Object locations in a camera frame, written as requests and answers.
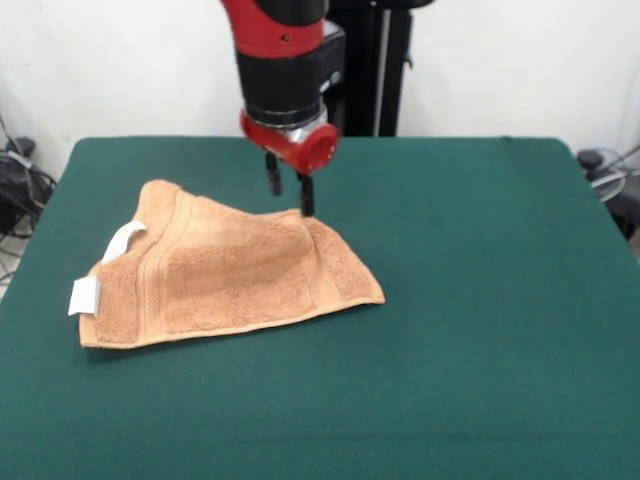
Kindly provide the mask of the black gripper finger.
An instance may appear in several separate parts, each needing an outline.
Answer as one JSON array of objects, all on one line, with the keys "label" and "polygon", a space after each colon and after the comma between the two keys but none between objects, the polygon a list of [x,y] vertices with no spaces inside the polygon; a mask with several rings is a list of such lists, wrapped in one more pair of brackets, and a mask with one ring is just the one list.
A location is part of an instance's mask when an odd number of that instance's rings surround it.
[{"label": "black gripper finger", "polygon": [[270,192],[272,195],[278,197],[282,194],[279,158],[275,154],[267,152],[265,155],[265,165]]},{"label": "black gripper finger", "polygon": [[310,175],[298,173],[300,183],[300,210],[304,217],[313,217],[315,214],[314,182]]}]

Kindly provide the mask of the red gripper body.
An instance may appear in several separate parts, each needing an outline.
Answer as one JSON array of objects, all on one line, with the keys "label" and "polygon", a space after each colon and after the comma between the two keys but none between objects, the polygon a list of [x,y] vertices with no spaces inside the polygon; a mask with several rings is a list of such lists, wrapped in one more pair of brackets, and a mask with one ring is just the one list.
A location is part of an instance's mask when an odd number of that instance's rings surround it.
[{"label": "red gripper body", "polygon": [[247,139],[305,175],[331,161],[339,139],[338,130],[328,121],[325,110],[310,123],[295,129],[261,125],[246,112],[241,113],[240,125]]}]

